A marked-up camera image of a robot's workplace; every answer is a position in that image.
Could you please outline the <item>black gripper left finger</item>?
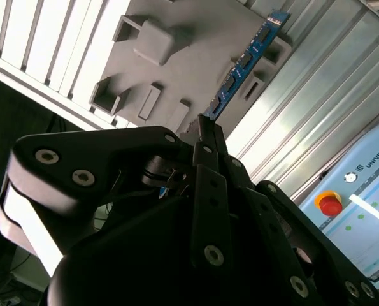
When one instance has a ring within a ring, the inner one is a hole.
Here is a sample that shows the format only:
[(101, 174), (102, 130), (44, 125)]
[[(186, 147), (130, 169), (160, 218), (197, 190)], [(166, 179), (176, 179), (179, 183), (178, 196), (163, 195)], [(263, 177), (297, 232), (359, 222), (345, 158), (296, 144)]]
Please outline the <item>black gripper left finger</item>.
[(190, 145), (162, 126), (20, 138), (10, 152), (1, 210), (54, 273), (86, 238), (163, 200), (193, 205), (192, 247), (232, 246), (227, 175), (197, 119)]

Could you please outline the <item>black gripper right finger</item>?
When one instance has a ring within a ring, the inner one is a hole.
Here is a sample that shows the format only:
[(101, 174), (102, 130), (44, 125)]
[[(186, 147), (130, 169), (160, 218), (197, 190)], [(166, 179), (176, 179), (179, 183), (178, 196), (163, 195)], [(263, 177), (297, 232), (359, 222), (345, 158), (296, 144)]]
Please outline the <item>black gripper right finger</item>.
[(208, 120), (208, 139), (228, 176), (240, 224), (256, 234), (266, 257), (261, 289), (268, 305), (379, 305), (379, 293), (348, 258), (270, 181), (254, 185), (228, 154), (222, 128)]

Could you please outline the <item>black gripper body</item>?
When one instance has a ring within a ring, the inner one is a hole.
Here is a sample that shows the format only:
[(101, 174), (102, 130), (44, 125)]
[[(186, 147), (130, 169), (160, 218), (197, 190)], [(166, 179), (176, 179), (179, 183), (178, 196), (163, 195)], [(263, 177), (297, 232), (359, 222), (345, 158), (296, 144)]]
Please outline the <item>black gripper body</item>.
[(86, 238), (62, 259), (49, 305), (271, 305), (285, 273), (242, 204), (229, 220), (232, 246), (192, 247), (193, 205), (163, 200)]

